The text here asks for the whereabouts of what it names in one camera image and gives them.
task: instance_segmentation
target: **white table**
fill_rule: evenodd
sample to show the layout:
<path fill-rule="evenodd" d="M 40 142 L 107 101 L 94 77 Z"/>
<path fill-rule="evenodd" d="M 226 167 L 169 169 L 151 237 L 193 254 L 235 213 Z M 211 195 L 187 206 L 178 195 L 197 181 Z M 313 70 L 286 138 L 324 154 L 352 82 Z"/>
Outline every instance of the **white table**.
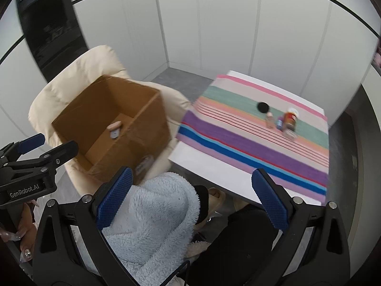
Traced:
<path fill-rule="evenodd" d="M 229 71 L 227 75 L 238 77 L 240 79 L 277 91 L 306 106 L 309 106 L 310 108 L 324 115 L 324 110 L 320 107 L 316 106 L 315 104 L 312 104 L 307 100 L 304 100 L 303 98 L 293 93 L 285 91 L 284 89 L 234 71 Z M 169 156 L 169 160 L 181 166 L 182 168 L 192 173 L 195 173 L 198 176 L 203 177 L 204 179 L 207 179 L 208 181 L 215 184 L 217 187 L 221 187 L 224 191 L 227 191 L 233 196 L 237 195 L 239 198 L 242 198 L 247 202 L 260 203 L 258 196 L 256 195 L 251 186 L 250 173 L 242 171 L 219 159 L 207 155 L 206 153 L 198 151 L 197 149 L 183 142 L 178 142 L 175 149 Z M 304 196 L 300 193 L 296 193 L 289 189 L 286 189 L 286 191 L 291 197 L 301 197 L 308 204 L 321 205 L 320 201 L 314 200 L 310 197 Z"/>

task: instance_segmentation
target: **cardboard box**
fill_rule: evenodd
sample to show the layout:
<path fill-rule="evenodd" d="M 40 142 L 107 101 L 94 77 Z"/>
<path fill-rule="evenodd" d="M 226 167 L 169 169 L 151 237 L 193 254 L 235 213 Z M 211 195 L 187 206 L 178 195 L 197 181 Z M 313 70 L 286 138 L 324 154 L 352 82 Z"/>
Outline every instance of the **cardboard box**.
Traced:
<path fill-rule="evenodd" d="M 106 128 L 119 120 L 119 137 L 112 139 Z M 52 126 L 63 143 L 78 143 L 76 161 L 101 182 L 127 166 L 137 184 L 171 139 L 159 90 L 105 75 L 82 91 Z"/>

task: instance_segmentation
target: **purple stripe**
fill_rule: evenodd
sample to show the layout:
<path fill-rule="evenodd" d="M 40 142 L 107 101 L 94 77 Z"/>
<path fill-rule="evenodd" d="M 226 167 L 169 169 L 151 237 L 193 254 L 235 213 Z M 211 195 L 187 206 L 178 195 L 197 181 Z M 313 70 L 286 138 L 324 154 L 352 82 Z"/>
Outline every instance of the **purple stripe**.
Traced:
<path fill-rule="evenodd" d="M 184 136 L 183 134 L 178 134 L 177 135 L 177 138 L 184 142 L 185 144 L 188 144 L 189 146 L 197 149 L 198 151 L 201 151 L 203 153 L 206 153 L 207 155 L 210 155 L 216 159 L 219 159 L 227 164 L 230 164 L 232 165 L 233 167 L 237 168 L 237 169 L 240 169 L 244 172 L 247 172 L 247 173 L 250 173 L 252 174 L 253 171 L 255 170 L 255 168 L 241 162 L 241 161 L 237 161 L 233 158 L 230 158 L 228 156 L 225 156 L 213 149 L 210 149 L 208 147 L 205 147 L 203 145 L 201 145 L 199 142 L 196 142 L 195 140 L 193 139 L 190 139 L 189 137 L 187 136 Z M 270 175 L 271 178 L 273 179 L 273 181 L 278 184 L 278 185 L 281 185 L 283 186 L 284 188 L 287 188 L 289 190 L 292 190 L 296 193 L 300 193 L 304 196 L 307 196 L 307 197 L 310 197 L 314 200 L 317 200 L 317 201 L 320 201 L 321 203 L 323 203 L 325 201 L 325 196 L 322 195 L 322 194 L 318 194 L 318 193 L 315 193 L 309 189 L 306 189 L 306 188 L 303 188 L 303 187 L 300 187 L 296 184 L 293 184 L 293 183 L 290 183 L 288 181 L 285 181 L 284 179 L 280 179 L 279 177 L 276 177 L 274 175 Z"/>
<path fill-rule="evenodd" d="M 183 122 L 194 127 L 201 134 L 217 139 L 248 155 L 260 156 L 261 159 L 279 168 L 291 171 L 311 181 L 319 182 L 323 186 L 326 186 L 328 182 L 328 174 L 243 136 L 203 121 L 191 111 L 185 114 Z"/>

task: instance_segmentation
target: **striped tablecloth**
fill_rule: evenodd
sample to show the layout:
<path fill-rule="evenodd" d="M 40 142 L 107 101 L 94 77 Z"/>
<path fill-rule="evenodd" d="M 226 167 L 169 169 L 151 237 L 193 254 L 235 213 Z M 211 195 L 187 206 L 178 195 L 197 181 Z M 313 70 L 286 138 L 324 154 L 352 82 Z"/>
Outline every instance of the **striped tablecloth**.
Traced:
<path fill-rule="evenodd" d="M 290 107 L 298 110 L 295 141 L 266 127 L 258 102 L 270 106 L 275 120 Z M 219 75 L 185 114 L 177 138 L 245 172 L 264 168 L 275 183 L 325 200 L 329 168 L 326 117 L 279 92 Z"/>

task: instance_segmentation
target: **blue gripper pad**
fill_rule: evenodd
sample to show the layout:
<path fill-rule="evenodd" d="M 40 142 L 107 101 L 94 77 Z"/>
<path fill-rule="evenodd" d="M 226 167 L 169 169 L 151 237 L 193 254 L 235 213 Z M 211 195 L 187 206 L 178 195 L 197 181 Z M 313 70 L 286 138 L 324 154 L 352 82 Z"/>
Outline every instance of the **blue gripper pad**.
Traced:
<path fill-rule="evenodd" d="M 254 170 L 251 176 L 251 185 L 260 199 L 274 228 L 284 232 L 288 228 L 288 211 L 281 199 L 277 196 L 271 184 L 276 186 L 268 175 L 266 179 L 259 169 Z"/>
<path fill-rule="evenodd" d="M 125 168 L 97 208 L 96 225 L 99 230 L 109 227 L 133 183 L 130 168 Z"/>
<path fill-rule="evenodd" d="M 19 142 L 19 145 L 17 147 L 17 152 L 20 153 L 21 155 L 24 155 L 25 153 L 29 153 L 33 149 L 40 147 L 44 143 L 45 143 L 45 136 L 42 133 L 39 133 Z"/>

